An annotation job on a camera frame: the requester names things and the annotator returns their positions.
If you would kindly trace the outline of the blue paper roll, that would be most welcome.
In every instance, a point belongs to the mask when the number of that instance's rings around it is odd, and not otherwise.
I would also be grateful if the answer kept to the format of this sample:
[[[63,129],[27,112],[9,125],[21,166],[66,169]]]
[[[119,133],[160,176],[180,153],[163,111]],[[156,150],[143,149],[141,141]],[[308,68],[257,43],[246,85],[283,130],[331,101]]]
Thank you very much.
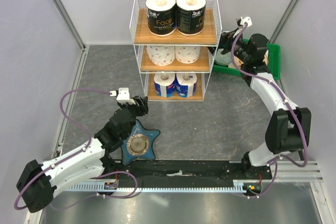
[[[158,96],[170,98],[175,92],[174,73],[156,73],[154,75],[154,88]]]
[[[192,97],[197,89],[198,77],[195,73],[177,73],[175,75],[175,89],[183,98]]]

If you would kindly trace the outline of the white floral paper roll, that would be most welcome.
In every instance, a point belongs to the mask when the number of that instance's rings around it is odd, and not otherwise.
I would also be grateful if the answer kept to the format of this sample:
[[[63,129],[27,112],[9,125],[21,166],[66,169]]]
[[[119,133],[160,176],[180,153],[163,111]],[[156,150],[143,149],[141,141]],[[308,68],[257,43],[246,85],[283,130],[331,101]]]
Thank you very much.
[[[152,63],[157,66],[170,65],[175,59],[174,46],[148,45],[146,51]]]
[[[200,51],[200,46],[175,46],[175,59],[184,64],[192,64],[198,60]]]

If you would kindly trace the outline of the black paper roll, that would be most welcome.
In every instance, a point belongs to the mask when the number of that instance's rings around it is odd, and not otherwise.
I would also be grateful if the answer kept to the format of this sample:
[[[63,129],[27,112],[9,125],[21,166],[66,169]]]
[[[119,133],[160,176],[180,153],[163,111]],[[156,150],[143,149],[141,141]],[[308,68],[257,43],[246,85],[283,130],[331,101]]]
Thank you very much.
[[[185,36],[199,34],[204,28],[206,0],[176,0],[176,27]]]
[[[176,0],[146,0],[146,15],[150,33],[165,37],[176,29]]]

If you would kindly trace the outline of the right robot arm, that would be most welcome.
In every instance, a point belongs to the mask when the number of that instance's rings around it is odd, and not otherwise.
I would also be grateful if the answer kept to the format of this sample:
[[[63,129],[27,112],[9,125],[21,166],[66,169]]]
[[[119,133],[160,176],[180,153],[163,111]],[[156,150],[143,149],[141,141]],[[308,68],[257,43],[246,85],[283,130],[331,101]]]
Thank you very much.
[[[248,42],[242,39],[242,29],[224,32],[218,49],[222,54],[231,52],[232,58],[242,63],[238,71],[247,85],[254,90],[271,118],[265,133],[265,141],[248,152],[240,166],[241,174],[248,179],[259,173],[259,166],[266,166],[285,158],[292,161],[289,153],[303,151],[303,162],[294,164],[305,167],[308,161],[308,146],[311,112],[292,102],[280,89],[264,62],[268,39],[262,34],[253,34]]]

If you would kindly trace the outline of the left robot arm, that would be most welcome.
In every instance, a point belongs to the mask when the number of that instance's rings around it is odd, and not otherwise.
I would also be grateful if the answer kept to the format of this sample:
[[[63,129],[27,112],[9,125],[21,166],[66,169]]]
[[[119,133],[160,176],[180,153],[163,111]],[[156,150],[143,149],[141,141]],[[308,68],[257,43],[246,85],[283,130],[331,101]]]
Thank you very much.
[[[102,176],[111,178],[115,173],[110,153],[120,148],[131,136],[137,118],[148,114],[148,98],[130,97],[126,88],[111,91],[119,109],[94,136],[72,151],[57,158],[26,164],[16,184],[19,195],[16,210],[28,209],[35,213],[47,207],[68,187],[86,179]]]

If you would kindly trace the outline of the green ceramic bowl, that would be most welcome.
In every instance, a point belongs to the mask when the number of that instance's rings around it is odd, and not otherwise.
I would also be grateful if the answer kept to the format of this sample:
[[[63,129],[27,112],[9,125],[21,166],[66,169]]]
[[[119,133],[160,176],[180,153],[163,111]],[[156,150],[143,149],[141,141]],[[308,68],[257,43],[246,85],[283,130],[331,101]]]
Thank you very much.
[[[215,63],[220,66],[228,66],[232,62],[231,53],[221,54],[218,52],[215,56]]]

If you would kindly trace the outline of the bird pattern ceramic plate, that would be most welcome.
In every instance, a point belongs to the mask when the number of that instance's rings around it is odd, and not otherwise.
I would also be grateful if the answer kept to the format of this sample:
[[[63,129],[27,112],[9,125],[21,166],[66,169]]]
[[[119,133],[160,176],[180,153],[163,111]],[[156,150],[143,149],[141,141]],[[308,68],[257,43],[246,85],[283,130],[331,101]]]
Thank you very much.
[[[268,65],[268,53],[269,53],[269,50],[266,51],[266,53],[264,54],[264,59],[263,59],[263,62]],[[236,56],[234,56],[234,62],[236,63],[236,65],[239,66],[239,68],[241,68],[243,62]]]

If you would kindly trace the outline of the blue star-shaped dish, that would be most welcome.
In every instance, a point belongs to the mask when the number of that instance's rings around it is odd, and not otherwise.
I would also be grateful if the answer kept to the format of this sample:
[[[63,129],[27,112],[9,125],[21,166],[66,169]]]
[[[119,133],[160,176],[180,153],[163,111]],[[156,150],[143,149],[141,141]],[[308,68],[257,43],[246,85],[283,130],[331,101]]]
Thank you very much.
[[[122,164],[128,165],[136,158],[149,161],[155,160],[156,156],[153,151],[153,143],[160,134],[160,130],[148,130],[143,127],[139,120],[136,120],[136,124],[130,136],[123,141],[121,146]]]

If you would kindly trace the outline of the green plastic tray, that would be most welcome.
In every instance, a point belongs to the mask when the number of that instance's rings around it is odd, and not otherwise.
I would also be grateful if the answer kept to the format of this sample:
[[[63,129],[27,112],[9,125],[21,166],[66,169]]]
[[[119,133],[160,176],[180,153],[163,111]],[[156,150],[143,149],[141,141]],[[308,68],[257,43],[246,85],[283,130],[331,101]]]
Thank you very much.
[[[281,72],[281,48],[277,44],[267,44],[268,48],[268,57],[267,57],[267,66],[270,72],[273,75],[275,80],[280,79]],[[225,66],[220,66],[217,64],[213,65],[212,72],[224,73],[231,76],[241,77],[240,72],[236,68],[230,68]]]

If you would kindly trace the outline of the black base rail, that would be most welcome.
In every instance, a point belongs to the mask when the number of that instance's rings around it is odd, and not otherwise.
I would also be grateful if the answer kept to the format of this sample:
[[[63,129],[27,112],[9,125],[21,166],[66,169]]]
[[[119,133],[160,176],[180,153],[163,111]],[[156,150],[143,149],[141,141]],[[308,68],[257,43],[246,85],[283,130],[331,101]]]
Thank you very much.
[[[115,171],[131,173],[138,186],[187,187],[187,186],[231,186],[234,180],[272,179],[267,166],[243,169],[240,162],[202,160],[135,160],[128,165],[116,163],[107,174]]]

